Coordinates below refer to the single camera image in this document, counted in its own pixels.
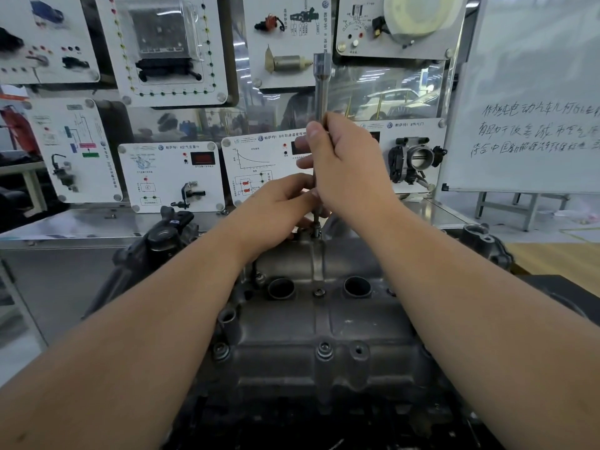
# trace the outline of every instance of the hand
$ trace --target hand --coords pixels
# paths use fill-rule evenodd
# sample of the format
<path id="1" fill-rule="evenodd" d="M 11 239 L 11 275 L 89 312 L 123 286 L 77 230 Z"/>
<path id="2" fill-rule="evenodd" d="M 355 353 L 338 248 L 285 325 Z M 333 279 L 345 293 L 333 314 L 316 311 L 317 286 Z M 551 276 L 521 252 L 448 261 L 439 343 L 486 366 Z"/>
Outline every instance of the hand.
<path id="1" fill-rule="evenodd" d="M 321 201 L 311 189 L 314 179 L 296 173 L 267 182 L 219 224 L 228 243 L 240 248 L 242 261 L 248 263 L 267 249 L 284 241 L 295 226 L 309 227 L 312 221 L 304 215 Z"/>
<path id="2" fill-rule="evenodd" d="M 310 122 L 296 147 L 312 155 L 299 168 L 314 167 L 317 190 L 325 206 L 359 231 L 375 213 L 397 205 L 379 144 L 369 132 L 344 116 L 327 112 L 325 125 Z"/>

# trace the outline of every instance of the t-handle socket tool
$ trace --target t-handle socket tool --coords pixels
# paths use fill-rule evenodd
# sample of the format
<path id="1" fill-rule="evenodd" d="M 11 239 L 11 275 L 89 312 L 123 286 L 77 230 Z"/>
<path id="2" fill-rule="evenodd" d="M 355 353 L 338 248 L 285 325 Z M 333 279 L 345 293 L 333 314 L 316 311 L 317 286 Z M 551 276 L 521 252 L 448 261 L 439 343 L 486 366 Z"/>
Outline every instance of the t-handle socket tool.
<path id="1" fill-rule="evenodd" d="M 314 74 L 314 118 L 322 125 L 325 124 L 325 113 L 327 112 L 327 95 L 329 93 L 329 78 L 331 77 L 331 53 L 316 53 L 313 57 L 312 73 Z M 317 185 L 317 177 L 312 170 L 314 185 Z M 312 212 L 312 236 L 321 237 L 321 224 L 319 216 L 323 212 L 323 206 Z"/>

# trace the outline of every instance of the floor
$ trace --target floor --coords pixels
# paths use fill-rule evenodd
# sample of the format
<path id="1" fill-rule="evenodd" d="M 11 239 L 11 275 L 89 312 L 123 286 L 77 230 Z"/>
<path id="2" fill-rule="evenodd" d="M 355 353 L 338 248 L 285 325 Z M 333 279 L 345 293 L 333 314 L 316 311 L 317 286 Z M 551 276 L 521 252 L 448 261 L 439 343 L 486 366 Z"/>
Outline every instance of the floor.
<path id="1" fill-rule="evenodd" d="M 438 199 L 455 211 L 473 218 L 478 194 L 476 192 L 443 192 Z M 490 202 L 512 202 L 513 195 L 489 192 Z M 528 203 L 529 196 L 521 197 L 521 204 Z M 580 212 L 575 220 L 565 217 L 554 217 L 559 209 L 560 201 L 542 198 L 534 229 L 523 232 L 523 216 L 516 213 L 503 212 L 485 208 L 481 223 L 490 225 L 492 234 L 499 236 L 505 243 L 585 243 L 600 242 L 600 222 L 581 224 L 585 215 L 600 215 L 600 196 L 572 196 L 567 210 Z M 0 327 L 0 385 L 18 373 L 24 366 L 40 353 L 34 336 L 27 330 L 23 318 L 14 317 Z"/>

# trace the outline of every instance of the person's left hand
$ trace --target person's left hand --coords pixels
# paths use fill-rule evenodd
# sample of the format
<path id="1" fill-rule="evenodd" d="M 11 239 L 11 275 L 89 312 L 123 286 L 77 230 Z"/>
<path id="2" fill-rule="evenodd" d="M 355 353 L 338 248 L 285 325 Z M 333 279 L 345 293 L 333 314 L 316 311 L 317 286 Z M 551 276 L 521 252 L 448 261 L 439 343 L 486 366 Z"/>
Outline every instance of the person's left hand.
<path id="1" fill-rule="evenodd" d="M 321 201 L 315 192 L 303 189 L 313 187 L 313 177 L 305 173 L 269 181 L 225 218 L 218 229 L 228 243 L 239 247 L 242 261 L 251 262 L 288 238 L 294 227 L 312 224 L 304 215 Z"/>

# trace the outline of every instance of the white display panel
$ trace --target white display panel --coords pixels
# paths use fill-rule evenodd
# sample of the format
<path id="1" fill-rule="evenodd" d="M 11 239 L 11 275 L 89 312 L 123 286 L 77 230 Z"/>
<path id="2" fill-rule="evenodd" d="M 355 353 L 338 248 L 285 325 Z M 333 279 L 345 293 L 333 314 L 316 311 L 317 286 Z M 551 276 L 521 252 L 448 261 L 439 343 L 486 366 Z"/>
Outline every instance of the white display panel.
<path id="1" fill-rule="evenodd" d="M 191 212 L 225 208 L 219 151 L 214 142 L 125 143 L 119 158 L 131 208 L 138 213 L 160 213 L 163 205 Z M 204 196 L 186 198 L 182 189 Z"/>
<path id="2" fill-rule="evenodd" d="M 256 29 L 268 15 L 277 25 Z M 261 90 L 314 86 L 313 54 L 331 52 L 330 0 L 244 0 L 244 17 L 248 81 Z"/>
<path id="3" fill-rule="evenodd" d="M 340 0 L 335 51 L 342 56 L 445 60 L 454 55 L 467 0 Z M 376 36 L 373 20 L 385 17 Z"/>
<path id="4" fill-rule="evenodd" d="M 600 88 L 587 83 L 599 11 L 600 0 L 482 0 L 440 188 L 600 191 Z"/>
<path id="5" fill-rule="evenodd" d="M 27 118 L 60 201 L 95 203 L 123 199 L 102 120 L 92 99 L 32 99 L 23 106 L 31 107 L 26 111 Z M 72 176 L 71 186 L 61 182 L 53 161 L 58 169 Z"/>
<path id="6" fill-rule="evenodd" d="M 96 2 L 125 104 L 181 107 L 231 101 L 217 0 Z M 168 68 L 167 59 L 178 60 L 178 66 Z M 163 71 L 167 75 L 154 74 Z"/>
<path id="7" fill-rule="evenodd" d="M 2 0 L 0 28 L 0 83 L 100 80 L 80 0 Z"/>
<path id="8" fill-rule="evenodd" d="M 431 149 L 436 146 L 443 148 L 446 128 L 440 128 L 439 121 L 440 119 L 382 120 L 356 122 L 356 124 L 368 130 L 375 139 L 379 138 L 379 145 L 387 165 L 388 152 L 396 145 L 397 138 L 428 137 L 427 145 Z M 295 143 L 292 144 L 296 137 L 305 133 L 305 129 L 294 129 L 223 139 L 221 146 L 234 204 L 243 203 L 270 180 L 298 172 L 312 173 L 312 169 L 302 170 L 296 166 L 296 160 L 310 152 L 296 151 Z M 439 167 L 429 167 L 424 170 L 425 179 L 429 184 L 437 184 L 438 174 Z M 397 194 L 429 191 L 418 183 L 409 185 L 402 182 L 394 183 L 392 186 Z"/>

